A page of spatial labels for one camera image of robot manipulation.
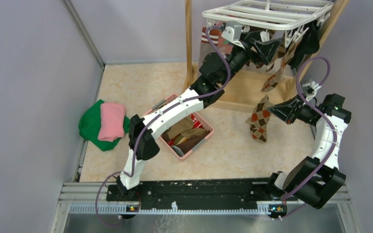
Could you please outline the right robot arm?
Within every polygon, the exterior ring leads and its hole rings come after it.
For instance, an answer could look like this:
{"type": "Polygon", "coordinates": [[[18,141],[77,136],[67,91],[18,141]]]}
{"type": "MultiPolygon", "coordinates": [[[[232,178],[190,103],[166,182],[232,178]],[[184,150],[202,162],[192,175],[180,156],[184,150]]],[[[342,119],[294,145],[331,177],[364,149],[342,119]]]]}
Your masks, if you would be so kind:
{"type": "Polygon", "coordinates": [[[265,187],[269,199],[286,199],[293,191],[294,197],[320,209],[344,185],[346,176],[339,170],[338,155],[342,135],[351,121],[351,112],[342,107],[344,100],[343,96],[331,94],[312,108],[296,96],[267,108],[287,124],[298,119],[316,128],[311,154],[289,174],[272,174],[272,183],[265,187]]]}

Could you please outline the white clip hanger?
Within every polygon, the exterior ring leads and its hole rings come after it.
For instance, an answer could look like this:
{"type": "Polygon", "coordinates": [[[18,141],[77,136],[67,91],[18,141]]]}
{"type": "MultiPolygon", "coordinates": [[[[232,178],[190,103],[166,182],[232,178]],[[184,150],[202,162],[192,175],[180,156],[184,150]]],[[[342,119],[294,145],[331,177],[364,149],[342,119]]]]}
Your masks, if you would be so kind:
{"type": "Polygon", "coordinates": [[[288,47],[305,35],[308,23],[323,24],[333,6],[329,0],[239,0],[205,10],[202,16],[208,23],[235,21],[244,26],[283,31],[288,47]]]}

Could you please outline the green cloth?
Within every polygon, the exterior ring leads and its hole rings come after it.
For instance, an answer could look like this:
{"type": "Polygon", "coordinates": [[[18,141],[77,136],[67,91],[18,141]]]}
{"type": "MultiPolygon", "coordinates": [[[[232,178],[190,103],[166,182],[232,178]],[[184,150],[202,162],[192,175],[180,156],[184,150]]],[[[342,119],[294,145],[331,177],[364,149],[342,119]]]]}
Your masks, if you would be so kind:
{"type": "MultiPolygon", "coordinates": [[[[78,128],[80,136],[87,141],[92,142],[101,151],[110,151],[116,147],[121,138],[113,142],[98,140],[98,134],[101,128],[101,104],[105,103],[103,100],[98,100],[92,105],[81,117],[78,128]]],[[[125,115],[124,119],[124,136],[129,132],[130,119],[125,115]]]]}

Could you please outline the pink folded cloth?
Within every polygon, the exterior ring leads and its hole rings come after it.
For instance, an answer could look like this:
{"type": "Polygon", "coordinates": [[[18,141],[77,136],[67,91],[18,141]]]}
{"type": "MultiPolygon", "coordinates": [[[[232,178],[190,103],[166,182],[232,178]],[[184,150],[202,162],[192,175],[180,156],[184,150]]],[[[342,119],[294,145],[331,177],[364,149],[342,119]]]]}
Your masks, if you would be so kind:
{"type": "Polygon", "coordinates": [[[105,102],[101,104],[101,128],[98,140],[113,142],[122,138],[124,132],[125,106],[118,103],[105,102]]]}

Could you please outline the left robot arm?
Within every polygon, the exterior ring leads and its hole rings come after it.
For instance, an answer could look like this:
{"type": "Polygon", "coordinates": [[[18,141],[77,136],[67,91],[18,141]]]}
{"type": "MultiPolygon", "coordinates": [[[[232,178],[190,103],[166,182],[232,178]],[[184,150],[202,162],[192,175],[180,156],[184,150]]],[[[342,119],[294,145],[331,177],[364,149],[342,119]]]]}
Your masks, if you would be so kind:
{"type": "Polygon", "coordinates": [[[246,33],[242,46],[233,45],[227,55],[217,46],[209,53],[199,69],[200,76],[184,93],[160,109],[130,119],[129,155],[127,163],[117,178],[118,195],[124,200],[136,196],[136,186],[146,161],[156,156],[160,148],[157,138],[181,119],[215,103],[223,94],[229,81],[249,62],[269,64],[278,51],[281,39],[260,40],[260,32],[246,33]]]}

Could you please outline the wooden rack stand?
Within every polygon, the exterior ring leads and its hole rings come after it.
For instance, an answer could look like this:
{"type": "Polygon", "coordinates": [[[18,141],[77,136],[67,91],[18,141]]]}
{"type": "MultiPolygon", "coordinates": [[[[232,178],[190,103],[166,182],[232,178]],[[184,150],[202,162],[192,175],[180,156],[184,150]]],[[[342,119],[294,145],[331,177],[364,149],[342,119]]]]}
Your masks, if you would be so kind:
{"type": "MultiPolygon", "coordinates": [[[[323,23],[319,32],[320,45],[323,45],[332,28],[336,24],[340,14],[347,6],[347,0],[336,0],[329,11],[329,18],[323,23]]],[[[251,113],[256,103],[265,95],[268,95],[274,102],[284,102],[295,96],[295,75],[294,72],[285,68],[281,81],[273,90],[261,92],[263,83],[269,74],[266,72],[240,71],[226,86],[225,94],[221,96],[213,107],[251,113]]]]}

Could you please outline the black sock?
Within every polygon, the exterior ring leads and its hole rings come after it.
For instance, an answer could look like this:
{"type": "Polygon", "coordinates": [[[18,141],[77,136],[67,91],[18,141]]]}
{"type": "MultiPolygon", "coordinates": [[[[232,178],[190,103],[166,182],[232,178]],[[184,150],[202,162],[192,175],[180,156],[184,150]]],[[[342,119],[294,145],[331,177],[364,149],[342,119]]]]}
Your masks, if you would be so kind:
{"type": "Polygon", "coordinates": [[[293,58],[288,63],[291,69],[297,68],[306,55],[314,54],[320,48],[319,26],[317,26],[317,21],[312,21],[305,26],[308,27],[308,30],[296,47],[293,58]]]}

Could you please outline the beige argyle sock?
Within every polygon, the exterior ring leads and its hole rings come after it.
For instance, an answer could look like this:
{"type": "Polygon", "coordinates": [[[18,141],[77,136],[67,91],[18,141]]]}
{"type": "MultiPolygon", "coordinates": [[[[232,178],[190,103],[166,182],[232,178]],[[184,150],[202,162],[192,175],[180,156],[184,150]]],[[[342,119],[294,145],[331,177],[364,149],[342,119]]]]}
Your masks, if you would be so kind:
{"type": "Polygon", "coordinates": [[[261,88],[261,92],[269,92],[269,91],[273,90],[274,88],[276,88],[276,86],[279,84],[279,82],[280,82],[280,80],[282,78],[282,75],[283,75],[284,70],[285,70],[285,66],[294,57],[294,53],[295,53],[295,50],[296,50],[298,44],[299,44],[298,42],[291,42],[290,43],[290,45],[287,47],[288,51],[287,51],[285,57],[283,58],[283,60],[281,62],[279,70],[277,72],[275,72],[274,74],[272,74],[264,82],[264,84],[263,84],[263,86],[261,88]]]}
{"type": "Polygon", "coordinates": [[[274,104],[270,102],[269,96],[265,95],[255,106],[251,116],[245,121],[246,124],[250,125],[251,136],[254,140],[267,142],[267,124],[271,118],[271,112],[268,108],[273,106],[274,104]]]}

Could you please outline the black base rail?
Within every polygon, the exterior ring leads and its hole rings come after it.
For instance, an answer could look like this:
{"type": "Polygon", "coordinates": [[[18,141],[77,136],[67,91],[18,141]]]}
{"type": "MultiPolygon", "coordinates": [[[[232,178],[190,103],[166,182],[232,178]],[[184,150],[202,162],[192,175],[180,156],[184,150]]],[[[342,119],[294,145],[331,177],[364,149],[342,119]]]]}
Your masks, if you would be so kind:
{"type": "Polygon", "coordinates": [[[126,190],[108,186],[106,200],[126,205],[124,215],[165,213],[193,215],[263,215],[288,218],[304,206],[289,209],[282,191],[269,178],[142,181],[126,190]]]}

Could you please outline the maroon striped sock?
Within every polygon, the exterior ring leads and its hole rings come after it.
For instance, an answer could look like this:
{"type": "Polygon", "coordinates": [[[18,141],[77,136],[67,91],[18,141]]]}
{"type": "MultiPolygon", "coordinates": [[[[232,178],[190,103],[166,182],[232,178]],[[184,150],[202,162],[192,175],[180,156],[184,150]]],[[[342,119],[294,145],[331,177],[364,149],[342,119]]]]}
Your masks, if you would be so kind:
{"type": "Polygon", "coordinates": [[[222,32],[219,30],[211,30],[209,33],[209,37],[206,36],[206,27],[202,28],[202,36],[200,40],[200,50],[199,50],[199,61],[198,61],[198,71],[201,75],[200,68],[203,65],[205,57],[212,52],[215,52],[214,48],[210,45],[209,39],[213,42],[213,44],[217,47],[217,49],[225,56],[225,40],[222,38],[222,32]]]}

